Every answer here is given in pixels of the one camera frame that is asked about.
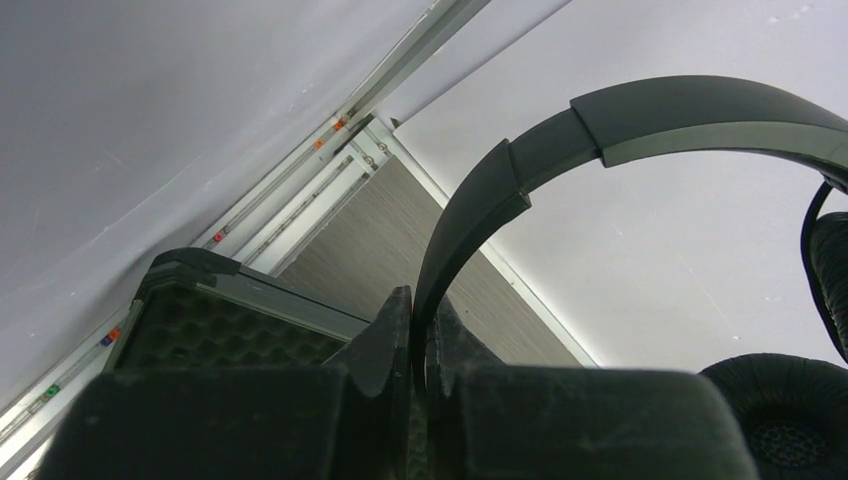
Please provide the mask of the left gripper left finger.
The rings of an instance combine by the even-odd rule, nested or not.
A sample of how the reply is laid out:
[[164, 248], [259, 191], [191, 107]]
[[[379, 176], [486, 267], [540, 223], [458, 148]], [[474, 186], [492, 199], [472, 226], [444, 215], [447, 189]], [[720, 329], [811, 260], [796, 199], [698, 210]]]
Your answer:
[[403, 479], [411, 290], [318, 366], [100, 374], [40, 479]]

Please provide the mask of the black small headphones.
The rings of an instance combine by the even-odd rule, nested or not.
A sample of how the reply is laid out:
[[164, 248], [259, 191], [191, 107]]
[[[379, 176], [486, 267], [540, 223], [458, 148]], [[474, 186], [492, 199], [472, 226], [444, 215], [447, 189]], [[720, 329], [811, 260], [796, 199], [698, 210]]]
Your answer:
[[[801, 227], [814, 304], [840, 354], [847, 351], [847, 216], [823, 213], [847, 189], [847, 123], [805, 99], [749, 80], [670, 76], [573, 99], [567, 110], [495, 146], [443, 210], [424, 255], [410, 335], [416, 389], [427, 400], [427, 330], [446, 291], [497, 230], [528, 210], [530, 193], [593, 160], [611, 168], [665, 154], [759, 153], [823, 178]], [[847, 475], [847, 370], [784, 354], [740, 355], [696, 374], [728, 404], [757, 469], [754, 479]]]

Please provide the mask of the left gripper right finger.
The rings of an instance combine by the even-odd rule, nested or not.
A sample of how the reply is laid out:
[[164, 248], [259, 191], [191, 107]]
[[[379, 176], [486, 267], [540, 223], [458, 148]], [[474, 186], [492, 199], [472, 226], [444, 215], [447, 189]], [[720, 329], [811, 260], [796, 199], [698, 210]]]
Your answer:
[[754, 479], [718, 390], [684, 372], [508, 365], [443, 300], [427, 330], [433, 479]]

